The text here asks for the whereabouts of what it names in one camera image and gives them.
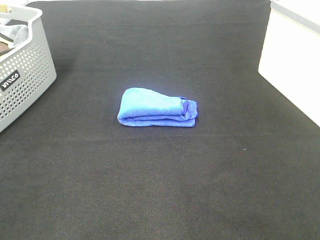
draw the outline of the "white box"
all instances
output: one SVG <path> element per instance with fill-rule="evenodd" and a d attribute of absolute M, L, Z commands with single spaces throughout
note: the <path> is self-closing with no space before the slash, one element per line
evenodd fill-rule
<path fill-rule="evenodd" d="M 273 0 L 259 73 L 320 126 L 320 0 Z"/>

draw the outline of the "gray plastic basket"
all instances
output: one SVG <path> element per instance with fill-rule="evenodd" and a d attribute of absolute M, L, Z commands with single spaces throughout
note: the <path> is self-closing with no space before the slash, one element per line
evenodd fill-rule
<path fill-rule="evenodd" d="M 0 59 L 0 132 L 53 83 L 57 74 L 40 9 L 8 6 L 0 18 L 27 22 L 28 39 Z"/>

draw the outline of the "blue microfiber cloth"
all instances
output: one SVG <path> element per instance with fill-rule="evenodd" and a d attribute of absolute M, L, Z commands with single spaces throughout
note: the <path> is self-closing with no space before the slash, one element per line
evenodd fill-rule
<path fill-rule="evenodd" d="M 131 127 L 194 127 L 197 103 L 145 88 L 129 88 L 122 96 L 119 123 Z"/>

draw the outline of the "black label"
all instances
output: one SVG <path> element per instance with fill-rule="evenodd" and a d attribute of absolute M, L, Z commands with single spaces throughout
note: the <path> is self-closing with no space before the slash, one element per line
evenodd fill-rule
<path fill-rule="evenodd" d="M 7 90 L 12 84 L 15 83 L 20 78 L 20 73 L 18 70 L 15 70 L 13 73 L 10 74 L 5 80 L 0 82 L 0 88 L 4 92 Z"/>

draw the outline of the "black fabric surface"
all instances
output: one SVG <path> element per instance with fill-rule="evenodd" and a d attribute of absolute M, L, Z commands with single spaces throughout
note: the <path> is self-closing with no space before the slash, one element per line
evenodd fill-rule
<path fill-rule="evenodd" d="M 320 130 L 258 74 L 269 0 L 30 6 L 57 79 L 0 133 L 1 240 L 320 239 Z M 195 128 L 120 125 L 130 87 Z"/>

